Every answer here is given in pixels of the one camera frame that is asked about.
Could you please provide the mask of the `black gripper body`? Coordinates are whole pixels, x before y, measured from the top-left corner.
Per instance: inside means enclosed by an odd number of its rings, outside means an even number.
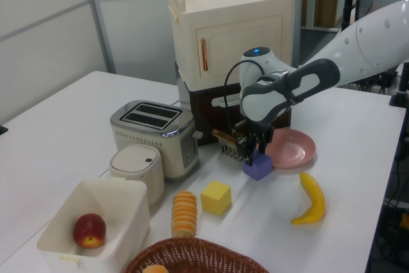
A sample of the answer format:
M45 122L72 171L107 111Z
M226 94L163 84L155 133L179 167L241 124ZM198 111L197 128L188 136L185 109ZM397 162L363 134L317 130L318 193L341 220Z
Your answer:
M258 148L258 143L265 140L268 144L272 141L274 128L271 124L262 126L250 120L242 120L236 124L236 132L241 133L241 138L237 142L239 153L243 153L246 144Z

